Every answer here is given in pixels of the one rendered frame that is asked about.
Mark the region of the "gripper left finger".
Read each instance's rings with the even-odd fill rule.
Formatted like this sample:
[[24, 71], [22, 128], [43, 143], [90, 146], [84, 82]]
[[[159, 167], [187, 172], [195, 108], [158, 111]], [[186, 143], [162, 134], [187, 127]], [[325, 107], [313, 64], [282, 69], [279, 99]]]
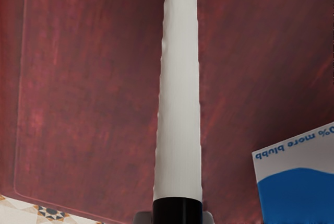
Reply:
[[137, 212], [133, 217], [133, 224], [153, 224], [151, 211]]

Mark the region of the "white and blue carton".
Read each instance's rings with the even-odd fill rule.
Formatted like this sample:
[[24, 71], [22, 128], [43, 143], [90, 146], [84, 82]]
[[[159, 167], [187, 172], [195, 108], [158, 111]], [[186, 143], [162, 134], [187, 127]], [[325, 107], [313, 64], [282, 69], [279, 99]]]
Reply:
[[264, 224], [334, 224], [334, 122], [252, 156]]

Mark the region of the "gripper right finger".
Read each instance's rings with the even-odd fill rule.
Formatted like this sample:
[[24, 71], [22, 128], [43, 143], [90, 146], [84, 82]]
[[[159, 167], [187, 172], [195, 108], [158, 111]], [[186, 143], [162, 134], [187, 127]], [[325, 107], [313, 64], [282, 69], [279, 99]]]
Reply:
[[202, 224], [214, 224], [213, 215], [209, 211], [202, 212]]

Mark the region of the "white pen with black end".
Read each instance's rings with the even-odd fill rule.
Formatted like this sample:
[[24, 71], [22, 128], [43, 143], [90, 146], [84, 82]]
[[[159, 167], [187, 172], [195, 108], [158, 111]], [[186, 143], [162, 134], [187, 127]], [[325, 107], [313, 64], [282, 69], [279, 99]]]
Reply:
[[197, 0], [164, 0], [152, 224], [202, 224]]

